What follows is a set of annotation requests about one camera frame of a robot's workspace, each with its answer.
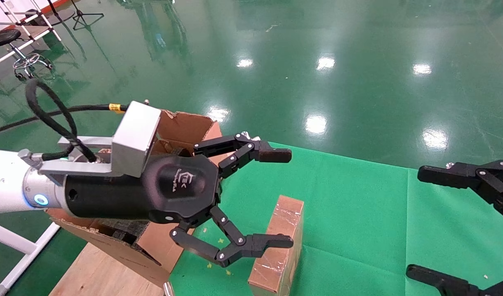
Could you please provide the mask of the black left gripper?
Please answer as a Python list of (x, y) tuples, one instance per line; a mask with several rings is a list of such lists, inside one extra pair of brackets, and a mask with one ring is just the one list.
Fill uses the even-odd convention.
[(220, 202), (219, 168), (207, 157), (151, 157), (139, 178), (67, 176), (67, 209), (75, 217), (202, 224)]

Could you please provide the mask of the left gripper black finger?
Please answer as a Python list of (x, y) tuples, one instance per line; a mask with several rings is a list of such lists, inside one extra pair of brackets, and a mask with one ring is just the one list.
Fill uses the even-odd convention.
[(244, 236), (218, 206), (213, 206), (207, 217), (216, 223), (230, 241), (223, 249), (218, 249), (216, 246), (188, 234), (187, 231), (192, 228), (192, 225), (186, 222), (180, 222), (177, 227), (171, 230), (170, 237), (184, 250), (221, 267), (228, 267), (242, 257), (262, 257), (268, 248), (289, 249), (293, 247), (292, 238), (283, 234)]
[(194, 144), (194, 154), (206, 158), (230, 155), (218, 163), (218, 177), (228, 178), (250, 161), (268, 163), (289, 163), (292, 151), (287, 148), (273, 148), (267, 141), (251, 140), (242, 134), (216, 137)]

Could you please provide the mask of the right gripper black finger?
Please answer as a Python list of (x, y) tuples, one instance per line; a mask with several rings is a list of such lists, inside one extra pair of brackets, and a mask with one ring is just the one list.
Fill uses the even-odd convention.
[(475, 165), (449, 163), (445, 168), (422, 166), (418, 180), (457, 189), (471, 189), (503, 216), (503, 160)]
[(436, 288), (442, 296), (503, 296), (503, 281), (482, 290), (462, 278), (416, 264), (407, 266), (407, 277)]

